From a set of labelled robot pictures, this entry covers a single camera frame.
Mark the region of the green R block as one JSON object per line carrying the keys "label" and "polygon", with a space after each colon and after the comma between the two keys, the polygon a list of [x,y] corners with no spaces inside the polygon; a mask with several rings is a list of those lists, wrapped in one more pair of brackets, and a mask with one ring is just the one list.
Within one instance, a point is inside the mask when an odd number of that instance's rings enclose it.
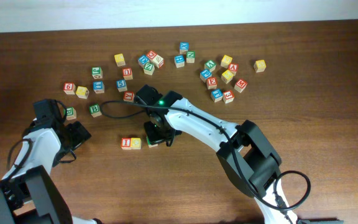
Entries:
{"label": "green R block", "polygon": [[156,146],[158,146],[158,144],[151,143],[148,136],[146,136],[146,140],[147,140],[148,147],[156,147]]}

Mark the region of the red A block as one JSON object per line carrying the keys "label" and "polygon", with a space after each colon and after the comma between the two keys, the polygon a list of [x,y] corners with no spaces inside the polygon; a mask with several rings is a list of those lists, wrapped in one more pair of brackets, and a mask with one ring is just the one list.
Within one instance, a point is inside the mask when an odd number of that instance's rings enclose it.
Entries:
{"label": "red A block", "polygon": [[236,63],[230,63],[227,67],[227,69],[234,75],[236,76],[236,73],[238,71],[239,65]]}

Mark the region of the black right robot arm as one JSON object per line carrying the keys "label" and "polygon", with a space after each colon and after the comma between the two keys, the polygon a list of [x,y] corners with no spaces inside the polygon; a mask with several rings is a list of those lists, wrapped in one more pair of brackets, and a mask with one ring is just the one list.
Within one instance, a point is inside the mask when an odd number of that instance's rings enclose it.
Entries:
{"label": "black right robot arm", "polygon": [[137,92],[136,102],[150,118],[144,128],[151,145],[171,146],[182,133],[193,136],[215,151],[231,183],[255,199],[265,223],[297,223],[297,206],[289,205],[281,186],[281,157],[255,123],[221,120],[174,91],[162,95],[150,86]]}

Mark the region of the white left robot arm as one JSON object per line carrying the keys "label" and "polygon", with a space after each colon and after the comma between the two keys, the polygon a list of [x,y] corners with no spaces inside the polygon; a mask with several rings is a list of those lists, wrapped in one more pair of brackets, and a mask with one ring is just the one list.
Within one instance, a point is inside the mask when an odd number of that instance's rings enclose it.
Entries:
{"label": "white left robot arm", "polygon": [[71,214],[50,171],[90,137],[78,121],[24,136],[16,161],[0,180],[0,223],[86,223]]}

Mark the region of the red 6 I block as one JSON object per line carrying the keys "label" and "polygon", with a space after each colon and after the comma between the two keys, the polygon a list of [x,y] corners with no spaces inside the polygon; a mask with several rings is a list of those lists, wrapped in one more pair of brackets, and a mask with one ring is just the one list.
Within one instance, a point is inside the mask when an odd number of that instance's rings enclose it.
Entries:
{"label": "red 6 I block", "polygon": [[75,93],[76,93],[76,85],[74,83],[72,83],[72,82],[66,82],[66,83],[64,83],[63,91],[67,95],[75,95]]}

